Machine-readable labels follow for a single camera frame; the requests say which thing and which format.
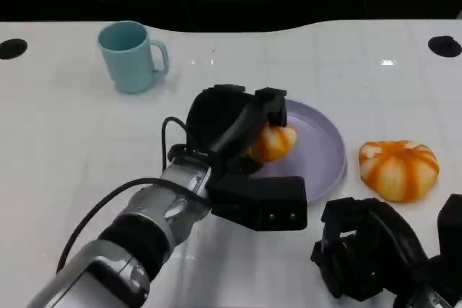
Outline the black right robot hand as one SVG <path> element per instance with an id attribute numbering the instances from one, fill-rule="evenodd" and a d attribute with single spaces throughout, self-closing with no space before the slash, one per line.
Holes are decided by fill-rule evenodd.
<path id="1" fill-rule="evenodd" d="M 376 198 L 341 198 L 326 203 L 321 240 L 311 261 L 335 298 L 363 302 L 383 290 L 404 294 L 412 271 L 428 257 L 409 223 Z"/>

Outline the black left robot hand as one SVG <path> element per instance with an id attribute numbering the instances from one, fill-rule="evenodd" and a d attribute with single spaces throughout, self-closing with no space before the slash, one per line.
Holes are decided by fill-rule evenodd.
<path id="1" fill-rule="evenodd" d="M 285 126 L 287 108 L 283 89 L 265 87 L 248 94 L 244 86 L 216 84 L 194 99 L 186 122 L 168 117 L 162 123 L 162 168 L 177 157 L 192 157 L 208 165 L 216 175 L 251 175 L 263 165 L 247 150 L 265 126 Z M 166 127 L 177 123 L 186 143 L 166 146 Z"/>

